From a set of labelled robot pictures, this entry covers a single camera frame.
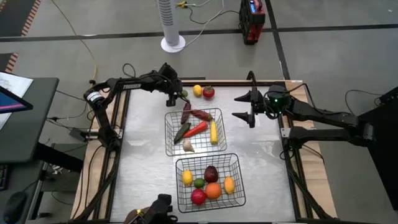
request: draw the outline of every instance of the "keyboard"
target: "keyboard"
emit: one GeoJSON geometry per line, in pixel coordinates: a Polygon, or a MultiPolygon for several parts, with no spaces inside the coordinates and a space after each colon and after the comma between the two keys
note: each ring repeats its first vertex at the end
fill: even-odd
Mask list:
{"type": "Polygon", "coordinates": [[[0,191],[7,190],[8,166],[0,165],[0,191]]]}

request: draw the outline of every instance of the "garlic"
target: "garlic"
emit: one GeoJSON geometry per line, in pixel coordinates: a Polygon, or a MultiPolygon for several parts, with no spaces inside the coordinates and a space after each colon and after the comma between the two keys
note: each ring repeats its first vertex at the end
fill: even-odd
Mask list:
{"type": "Polygon", "coordinates": [[[184,143],[182,144],[182,148],[185,152],[195,152],[190,141],[184,141],[184,143]]]}

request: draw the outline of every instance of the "red power tool battery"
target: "red power tool battery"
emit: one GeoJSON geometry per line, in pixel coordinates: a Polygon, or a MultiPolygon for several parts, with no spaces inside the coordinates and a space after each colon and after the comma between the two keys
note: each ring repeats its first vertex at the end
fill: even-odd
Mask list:
{"type": "Polygon", "coordinates": [[[239,28],[243,42],[252,45],[258,42],[262,27],[266,22],[266,13],[261,0],[242,0],[239,11],[239,28]]]}

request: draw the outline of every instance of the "yellow cable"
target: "yellow cable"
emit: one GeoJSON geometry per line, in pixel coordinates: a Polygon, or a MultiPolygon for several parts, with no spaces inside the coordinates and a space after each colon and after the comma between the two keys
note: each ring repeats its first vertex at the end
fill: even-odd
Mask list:
{"type": "Polygon", "coordinates": [[[93,75],[93,78],[92,78],[92,80],[96,80],[97,79],[97,63],[96,63],[96,61],[95,61],[95,58],[94,58],[94,55],[93,55],[93,53],[91,52],[91,50],[88,48],[88,46],[87,46],[87,44],[77,35],[77,33],[76,33],[76,31],[75,31],[75,29],[73,28],[73,26],[72,26],[72,24],[70,23],[70,21],[69,21],[69,19],[67,18],[67,16],[62,12],[62,10],[58,7],[58,5],[57,5],[57,3],[55,3],[55,1],[54,0],[51,0],[53,3],[54,3],[54,5],[55,5],[55,7],[57,7],[57,9],[61,12],[61,14],[63,15],[63,17],[67,20],[67,22],[69,23],[69,26],[70,26],[70,28],[72,29],[72,31],[73,31],[73,33],[75,34],[75,36],[84,44],[84,46],[86,47],[86,49],[87,49],[87,51],[90,53],[90,55],[91,55],[91,58],[93,59],[93,61],[94,61],[94,75],[93,75]]]}

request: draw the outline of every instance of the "monitor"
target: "monitor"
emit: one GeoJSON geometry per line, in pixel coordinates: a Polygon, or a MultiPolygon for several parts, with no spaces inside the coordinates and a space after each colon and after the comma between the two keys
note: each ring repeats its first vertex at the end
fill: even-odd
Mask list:
{"type": "Polygon", "coordinates": [[[30,103],[0,86],[0,114],[31,109],[33,106],[30,103]]]}

